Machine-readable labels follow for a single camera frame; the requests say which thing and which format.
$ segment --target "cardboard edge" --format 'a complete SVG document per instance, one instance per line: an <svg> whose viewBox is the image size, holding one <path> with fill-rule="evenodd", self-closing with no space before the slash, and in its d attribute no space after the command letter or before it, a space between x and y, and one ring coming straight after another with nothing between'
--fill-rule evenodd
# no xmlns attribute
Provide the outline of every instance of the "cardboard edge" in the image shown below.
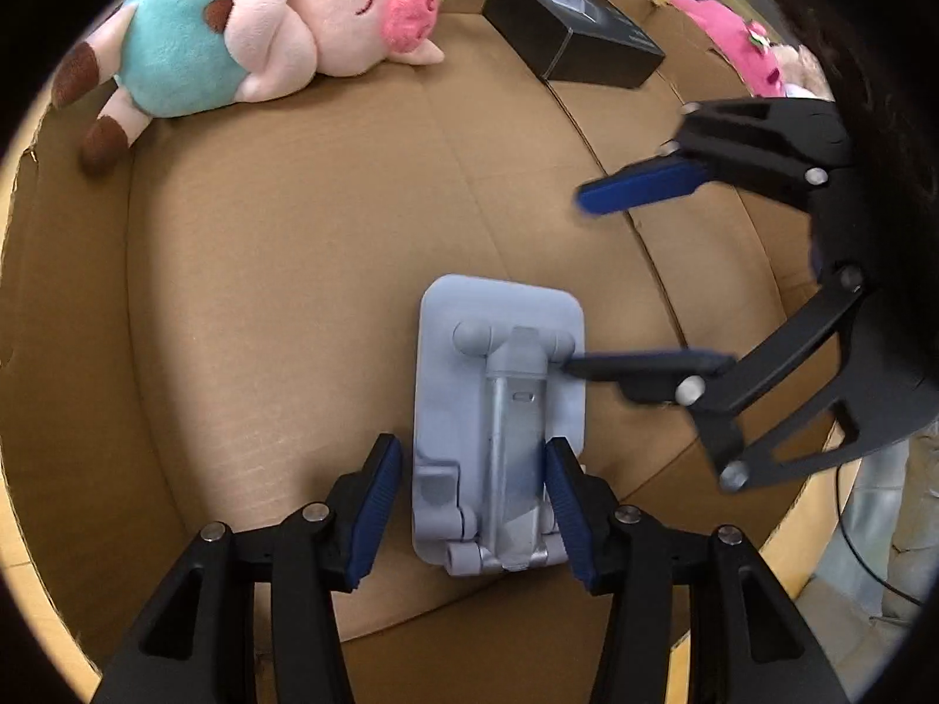
<svg viewBox="0 0 939 704"><path fill-rule="evenodd" d="M39 138L42 124L50 108L50 91L46 86L36 96L33 104L20 124L19 129L4 152L0 164L0 214L3 215L2 250L0 251L0 282L16 282L16 273L4 277L8 267L8 245L11 244L11 227L16 197L21 177L26 168L39 166L33 146ZM2 578L9 588L13 601L25 617L33 635L39 640L45 654L72 687L81 701L91 701L91 696L100 680L100 672L82 651L67 627L52 596L42 582L39 570L33 563L29 545L22 534L16 509L9 491L6 471L3 466L3 437L0 435L0 565Z"/></svg>
<svg viewBox="0 0 939 704"><path fill-rule="evenodd" d="M56 610L52 596L46 590L39 570L32 562L29 547L22 537L22 529L20 529L9 495L2 455L0 455L0 482L3 487L3 499L0 500L0 524L3 526L0 530L3 532L3 540L0 540L0 556L6 556L11 552L26 555L25 561L3 566L3 580L30 631L39 640L39 645L42 646L59 674L72 687L72 691L81 701L91 701L91 696L94 695L97 684L100 682L100 671L82 651L72 631Z"/></svg>
<svg viewBox="0 0 939 704"><path fill-rule="evenodd" d="M842 438L839 427L833 426L828 432L825 449L834 448ZM854 487L860 463L858 460L844 466L842 482L845 485L842 499L837 501L842 510ZM809 477L792 507L759 548L773 574L776 574L776 579L793 599L806 587L837 526L835 507L832 505L834 477L834 468ZM691 637L686 632L671 648L666 704L684 704L688 701L690 671Z"/></svg>

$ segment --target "teal shirt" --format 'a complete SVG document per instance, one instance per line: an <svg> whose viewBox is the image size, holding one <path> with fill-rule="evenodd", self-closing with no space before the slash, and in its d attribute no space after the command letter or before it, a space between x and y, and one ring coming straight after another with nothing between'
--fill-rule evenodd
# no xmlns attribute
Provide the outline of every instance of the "teal shirt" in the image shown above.
<svg viewBox="0 0 939 704"><path fill-rule="evenodd" d="M203 20L213 0L125 0L136 4L117 83L151 116L186 116L227 106L248 72L222 34Z"/></svg>

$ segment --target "black cable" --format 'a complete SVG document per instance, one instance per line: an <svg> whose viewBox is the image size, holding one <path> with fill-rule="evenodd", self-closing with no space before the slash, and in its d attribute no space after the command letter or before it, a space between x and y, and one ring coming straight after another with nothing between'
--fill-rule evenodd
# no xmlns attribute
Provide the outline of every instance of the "black cable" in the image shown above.
<svg viewBox="0 0 939 704"><path fill-rule="evenodd" d="M839 465L835 469L835 512L837 513L837 528L842 531L844 544L848 546L848 550L850 550L853 557L857 559L858 566L866 571L867 574L870 575L870 578L876 581L879 585L882 585L885 590L889 590L894 595L900 596L900 598L903 598L905 601L909 601L911 604L922 606L923 601L919 601L909 593L904 593L898 587L893 587L893 585L891 585L890 582L887 582L886 579L877 576L872 568L867 566L867 562L861 557L861 554L857 552L857 548L854 547L854 543L852 543L851 538L848 537L848 530L845 529L844 519L842 518L842 468L844 468L844 466Z"/></svg>

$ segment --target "pig ear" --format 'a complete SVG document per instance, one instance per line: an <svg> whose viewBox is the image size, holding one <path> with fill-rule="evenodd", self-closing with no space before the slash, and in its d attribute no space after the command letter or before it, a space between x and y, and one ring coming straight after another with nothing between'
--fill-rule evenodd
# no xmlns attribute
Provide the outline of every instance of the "pig ear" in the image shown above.
<svg viewBox="0 0 939 704"><path fill-rule="evenodd" d="M426 39L410 52L393 52L388 55L388 60L392 63L406 63L411 66L428 66L443 62L443 50Z"/></svg>

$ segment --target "pig snout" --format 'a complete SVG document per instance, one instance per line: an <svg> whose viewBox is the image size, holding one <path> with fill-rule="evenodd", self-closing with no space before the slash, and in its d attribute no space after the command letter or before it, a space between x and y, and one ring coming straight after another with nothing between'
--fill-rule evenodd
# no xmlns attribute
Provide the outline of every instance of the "pig snout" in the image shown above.
<svg viewBox="0 0 939 704"><path fill-rule="evenodd" d="M440 0L389 0L381 38L391 52L410 52L429 37Z"/></svg>

